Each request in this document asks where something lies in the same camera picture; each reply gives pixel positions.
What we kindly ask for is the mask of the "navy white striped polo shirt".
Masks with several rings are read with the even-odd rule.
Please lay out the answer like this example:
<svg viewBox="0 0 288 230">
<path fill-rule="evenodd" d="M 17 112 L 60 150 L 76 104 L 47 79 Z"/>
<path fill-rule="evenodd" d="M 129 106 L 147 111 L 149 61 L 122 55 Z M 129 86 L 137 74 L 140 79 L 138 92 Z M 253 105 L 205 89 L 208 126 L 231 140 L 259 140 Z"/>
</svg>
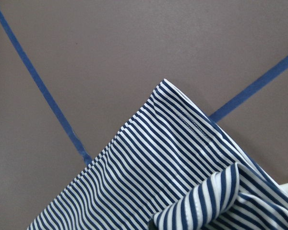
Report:
<svg viewBox="0 0 288 230">
<path fill-rule="evenodd" d="M 288 230 L 288 193 L 168 80 L 31 230 Z"/>
</svg>

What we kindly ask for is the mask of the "blue tape strip lengthwise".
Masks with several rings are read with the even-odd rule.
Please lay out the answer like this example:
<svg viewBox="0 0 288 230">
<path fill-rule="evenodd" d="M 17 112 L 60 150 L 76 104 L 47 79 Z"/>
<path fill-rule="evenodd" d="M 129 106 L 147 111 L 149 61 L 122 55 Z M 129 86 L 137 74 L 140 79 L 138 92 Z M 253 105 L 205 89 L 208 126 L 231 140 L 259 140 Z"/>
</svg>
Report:
<svg viewBox="0 0 288 230">
<path fill-rule="evenodd" d="M 25 65 L 26 69 L 28 70 L 29 74 L 31 75 L 33 81 L 37 85 L 38 89 L 42 93 L 43 97 L 45 98 L 46 102 L 48 103 L 49 107 L 51 108 L 53 114 L 59 121 L 60 125 L 64 129 L 65 133 L 69 137 L 70 141 L 76 148 L 77 152 L 81 155 L 82 159 L 84 160 L 86 165 L 89 165 L 92 161 L 91 156 L 87 153 L 84 145 L 77 137 L 75 131 L 73 130 L 72 126 L 68 122 L 67 118 L 63 114 L 62 110 L 59 108 L 58 104 L 52 97 L 50 91 L 42 81 L 40 75 L 38 74 L 36 68 L 32 64 L 31 60 L 23 50 L 21 44 L 19 43 L 18 39 L 16 38 L 15 34 L 13 33 L 11 27 L 9 26 L 8 22 L 6 21 L 4 15 L 0 11 L 0 23 L 3 27 L 6 35 L 8 36 L 11 44 L 13 45 L 14 49 L 16 50 L 18 56 L 20 57 L 21 61 Z"/>
</svg>

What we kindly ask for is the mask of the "blue tape strip crosswise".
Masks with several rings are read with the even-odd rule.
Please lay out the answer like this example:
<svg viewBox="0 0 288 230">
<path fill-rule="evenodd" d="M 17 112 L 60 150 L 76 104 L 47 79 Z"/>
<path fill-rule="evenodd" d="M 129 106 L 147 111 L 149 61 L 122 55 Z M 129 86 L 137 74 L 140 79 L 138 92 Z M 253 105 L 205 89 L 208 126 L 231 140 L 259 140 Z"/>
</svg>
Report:
<svg viewBox="0 0 288 230">
<path fill-rule="evenodd" d="M 276 65 L 274 65 L 271 69 L 269 69 L 266 73 L 260 76 L 257 80 L 248 85 L 245 89 L 243 89 L 240 93 L 226 102 L 223 106 L 217 109 L 214 113 L 212 113 L 209 118 L 214 122 L 218 122 L 236 108 L 241 106 L 244 102 L 246 102 L 249 98 L 259 92 L 263 87 L 272 82 L 275 78 L 277 78 L 281 73 L 288 69 L 288 55 L 280 60 Z"/>
</svg>

